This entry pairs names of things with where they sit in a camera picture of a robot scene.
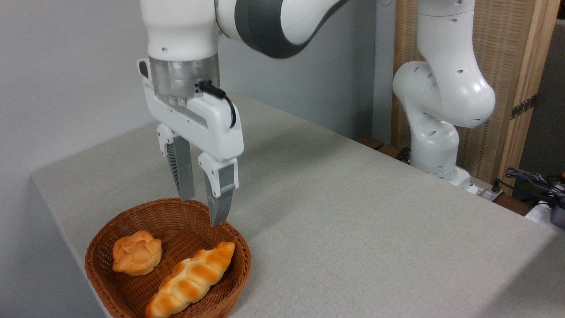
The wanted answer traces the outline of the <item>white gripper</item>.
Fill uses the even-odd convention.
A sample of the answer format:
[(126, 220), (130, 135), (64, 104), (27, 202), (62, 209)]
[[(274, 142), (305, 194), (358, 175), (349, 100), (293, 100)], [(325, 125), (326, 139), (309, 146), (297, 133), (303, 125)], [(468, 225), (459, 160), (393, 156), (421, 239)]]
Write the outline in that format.
[(161, 154), (168, 161), (181, 201), (195, 197), (190, 143), (203, 151), (211, 226), (226, 221), (234, 190), (239, 187), (238, 162), (244, 150), (238, 110), (224, 98), (204, 91), (219, 88), (217, 58), (195, 61), (138, 60), (148, 109), (157, 121)]

